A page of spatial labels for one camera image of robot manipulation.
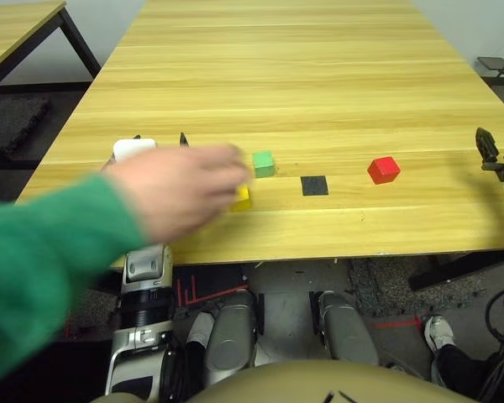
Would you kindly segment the person's bare hand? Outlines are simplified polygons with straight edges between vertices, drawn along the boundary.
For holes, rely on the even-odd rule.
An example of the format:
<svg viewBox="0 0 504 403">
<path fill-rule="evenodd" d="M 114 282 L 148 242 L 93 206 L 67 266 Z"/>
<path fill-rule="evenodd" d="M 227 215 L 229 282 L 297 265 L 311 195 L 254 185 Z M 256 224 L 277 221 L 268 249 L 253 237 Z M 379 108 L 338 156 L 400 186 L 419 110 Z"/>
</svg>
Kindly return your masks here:
<svg viewBox="0 0 504 403">
<path fill-rule="evenodd" d="M 230 208 L 250 178 L 240 149 L 231 144 L 148 149 L 103 174 L 150 244 L 171 243 L 211 222 Z"/>
</svg>

